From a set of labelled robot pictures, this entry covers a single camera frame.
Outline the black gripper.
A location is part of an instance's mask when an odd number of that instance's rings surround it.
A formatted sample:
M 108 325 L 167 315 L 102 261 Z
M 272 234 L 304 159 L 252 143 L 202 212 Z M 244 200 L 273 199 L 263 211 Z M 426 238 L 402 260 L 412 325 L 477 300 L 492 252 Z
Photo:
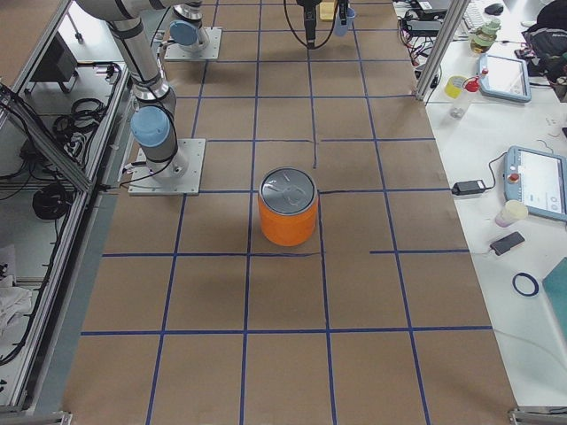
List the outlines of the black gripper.
M 321 0 L 296 0 L 296 4 L 303 8 L 306 44 L 308 49 L 315 47 L 316 8 Z M 347 24 L 347 0 L 337 0 L 337 18 L 340 25 Z

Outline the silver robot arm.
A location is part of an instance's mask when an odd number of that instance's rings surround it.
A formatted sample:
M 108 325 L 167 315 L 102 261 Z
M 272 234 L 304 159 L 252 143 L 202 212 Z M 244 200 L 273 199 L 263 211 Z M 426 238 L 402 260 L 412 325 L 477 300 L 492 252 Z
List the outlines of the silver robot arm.
M 299 38 L 293 27 L 289 13 L 288 3 L 283 1 L 284 16 L 293 36 L 308 50 L 318 50 L 323 47 L 333 32 L 335 26 L 348 30 L 350 23 L 350 6 L 348 1 L 333 1 L 331 6 L 332 27 L 325 40 L 316 44 L 317 8 L 321 1 L 296 1 L 296 5 L 302 9 L 302 17 L 305 28 L 306 40 Z M 187 50 L 196 48 L 202 50 L 208 45 L 206 29 L 202 24 L 202 13 L 200 12 L 201 1 L 191 1 L 174 7 L 176 18 L 169 24 L 170 37 L 174 43 L 183 46 Z
M 130 121 L 130 133 L 143 161 L 126 183 L 129 191 L 138 196 L 198 194 L 206 142 L 176 133 L 176 94 L 163 62 L 218 58 L 221 27 L 203 26 L 199 1 L 81 1 L 79 5 L 106 23 L 131 73 L 138 108 Z M 141 19 L 144 11 L 163 11 L 173 18 L 171 47 L 156 47 L 146 36 Z

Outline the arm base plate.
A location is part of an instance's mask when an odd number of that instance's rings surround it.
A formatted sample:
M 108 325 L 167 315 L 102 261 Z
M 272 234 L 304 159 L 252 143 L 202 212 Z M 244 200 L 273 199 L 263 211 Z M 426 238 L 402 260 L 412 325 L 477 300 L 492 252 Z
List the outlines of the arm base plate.
M 138 149 L 136 160 L 145 162 L 145 165 L 134 169 L 132 177 L 135 181 L 128 185 L 128 193 L 131 196 L 199 194 L 206 140 L 182 138 L 177 142 L 176 156 L 159 174 L 159 165 L 147 162 L 143 150 Z
M 221 35 L 221 27 L 203 27 L 193 44 L 169 44 L 164 59 L 168 62 L 217 60 L 221 48 Z

